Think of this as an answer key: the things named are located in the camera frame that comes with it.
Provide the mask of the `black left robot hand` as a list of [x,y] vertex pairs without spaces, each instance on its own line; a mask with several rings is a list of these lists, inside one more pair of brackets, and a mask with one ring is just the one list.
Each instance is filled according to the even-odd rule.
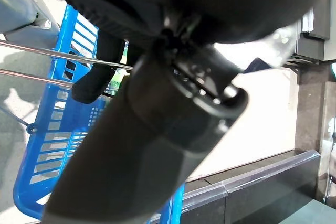
[[274,40],[319,0],[66,0],[142,48],[126,83],[58,179],[43,223],[143,223],[244,112],[227,89],[240,69],[215,44],[264,41],[272,65],[295,41]]

